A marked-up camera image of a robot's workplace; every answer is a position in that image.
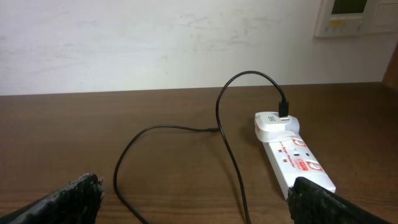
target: white control panel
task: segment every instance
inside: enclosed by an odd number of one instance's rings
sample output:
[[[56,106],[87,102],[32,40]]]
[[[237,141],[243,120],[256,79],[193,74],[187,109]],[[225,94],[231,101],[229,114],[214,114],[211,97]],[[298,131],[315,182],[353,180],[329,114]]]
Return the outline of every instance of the white control panel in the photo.
[[[395,32],[398,0],[323,0],[316,37]]]
[[[335,185],[300,137],[300,125],[295,117],[280,119],[276,112],[261,112],[256,113],[254,124],[285,199],[297,177],[305,177],[335,193]]]

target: dark display screen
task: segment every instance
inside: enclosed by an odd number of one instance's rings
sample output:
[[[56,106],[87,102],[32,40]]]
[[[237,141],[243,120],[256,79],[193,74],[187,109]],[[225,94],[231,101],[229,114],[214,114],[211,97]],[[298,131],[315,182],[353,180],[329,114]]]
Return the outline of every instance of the dark display screen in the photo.
[[[367,0],[335,0],[332,14],[362,13]]]

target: white wall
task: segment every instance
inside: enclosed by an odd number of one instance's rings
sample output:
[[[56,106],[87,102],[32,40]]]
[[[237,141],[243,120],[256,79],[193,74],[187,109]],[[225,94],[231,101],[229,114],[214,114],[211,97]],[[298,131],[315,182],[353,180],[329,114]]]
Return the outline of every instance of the white wall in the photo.
[[[1,0],[0,95],[381,81],[398,36],[314,39],[320,1]]]

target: white power strip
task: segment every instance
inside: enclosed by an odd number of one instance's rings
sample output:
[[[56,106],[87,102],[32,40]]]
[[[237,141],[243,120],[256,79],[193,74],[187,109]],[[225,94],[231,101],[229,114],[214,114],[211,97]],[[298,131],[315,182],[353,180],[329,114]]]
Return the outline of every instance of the white power strip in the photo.
[[[256,113],[254,124],[285,199],[297,177],[305,177],[335,193],[335,185],[300,137],[297,118],[280,118],[276,112],[261,112]]]

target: wooden table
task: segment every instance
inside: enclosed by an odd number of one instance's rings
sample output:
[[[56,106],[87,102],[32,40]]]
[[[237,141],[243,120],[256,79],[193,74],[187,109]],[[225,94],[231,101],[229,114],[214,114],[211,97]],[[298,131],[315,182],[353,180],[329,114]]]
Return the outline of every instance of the wooden table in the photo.
[[[300,133],[338,195],[398,222],[398,93],[379,83],[283,86]],[[138,223],[114,194],[116,161],[145,127],[216,126],[220,88],[0,97],[0,215],[87,172],[104,178],[97,223]],[[293,223],[254,113],[275,111],[273,87],[230,88],[221,122],[253,223]],[[231,159],[218,133],[146,133],[119,170],[121,192],[150,223],[244,223]]]

